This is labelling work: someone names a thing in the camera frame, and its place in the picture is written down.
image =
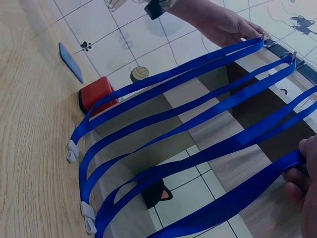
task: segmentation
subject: cartoon drawing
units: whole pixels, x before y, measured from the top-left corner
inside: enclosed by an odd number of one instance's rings
[[[307,20],[303,16],[294,16],[289,19],[294,26],[291,26],[297,31],[300,31],[303,35],[309,35],[310,33],[317,34],[316,32],[312,31],[308,27],[315,24],[312,20]]]
[[[149,77],[149,70],[142,66],[134,68],[130,73],[130,79],[133,83],[136,83],[147,77]]]
[[[83,48],[83,51],[89,51],[89,49],[91,49],[91,43],[87,43],[86,41],[84,41],[81,45],[81,48]]]
[[[142,192],[144,203],[148,209],[157,205],[159,201],[169,201],[173,198],[171,191],[164,185],[164,181],[160,180],[152,184]]]
[[[110,11],[114,12],[118,10],[127,0],[105,0],[106,5]]]

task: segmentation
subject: volleyball drawing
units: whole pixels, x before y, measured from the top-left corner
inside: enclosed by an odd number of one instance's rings
[[[131,81],[134,83],[147,77],[149,77],[149,70],[142,66],[134,68],[130,74]]]

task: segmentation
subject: metal hook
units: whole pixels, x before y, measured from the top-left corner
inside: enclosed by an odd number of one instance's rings
[[[294,61],[294,59],[296,58],[296,54],[297,54],[297,51],[294,51],[293,56],[292,56],[292,61]]]

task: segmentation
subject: black cat drawing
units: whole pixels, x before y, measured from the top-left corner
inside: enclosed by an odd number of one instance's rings
[[[310,26],[314,25],[315,22],[312,20],[307,20],[303,16],[294,16],[289,19],[294,26],[291,26],[297,31],[302,32],[304,35],[309,35],[310,33],[317,34],[316,32],[309,29]]]

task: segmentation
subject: cat ear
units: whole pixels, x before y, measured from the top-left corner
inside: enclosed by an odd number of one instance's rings
[[[168,201],[173,198],[173,194],[168,190],[167,187],[164,186],[162,196],[160,197],[160,201]]]

